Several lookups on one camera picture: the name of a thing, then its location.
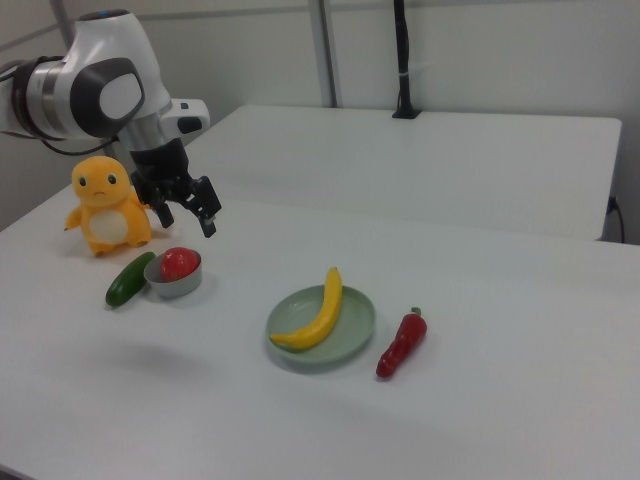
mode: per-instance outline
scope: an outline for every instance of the plush toy white belly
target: plush toy white belly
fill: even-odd
[[[123,243],[129,232],[129,224],[124,215],[116,210],[103,210],[89,221],[89,228],[96,239],[102,243]]]

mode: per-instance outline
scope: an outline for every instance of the yellow banana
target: yellow banana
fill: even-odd
[[[308,325],[288,334],[274,333],[271,341],[295,349],[311,348],[324,340],[336,324],[342,305],[342,278],[336,267],[327,272],[324,300],[318,316]]]

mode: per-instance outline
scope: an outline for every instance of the cucumber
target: cucumber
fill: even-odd
[[[146,252],[124,267],[107,290],[105,296],[107,305],[119,307],[131,300],[131,297],[147,283],[144,278],[144,267],[154,258],[156,258],[155,253]]]

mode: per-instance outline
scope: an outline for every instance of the small silver bowl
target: small silver bowl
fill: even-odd
[[[160,274],[160,264],[162,263],[162,255],[151,260],[144,269],[144,278],[149,282],[151,288],[161,297],[176,298],[192,292],[202,282],[202,258],[200,254],[193,250],[198,256],[198,268],[186,277],[173,282],[165,282]]]

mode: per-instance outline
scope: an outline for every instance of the green plate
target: green plate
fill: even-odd
[[[311,322],[320,311],[324,285],[305,288],[289,295],[273,309],[267,320],[267,338],[273,333],[290,333]],[[340,315],[331,333],[306,350],[288,349],[271,340],[270,348],[287,360],[320,365],[342,360],[357,352],[373,333],[376,312],[366,295],[351,287],[342,288]]]

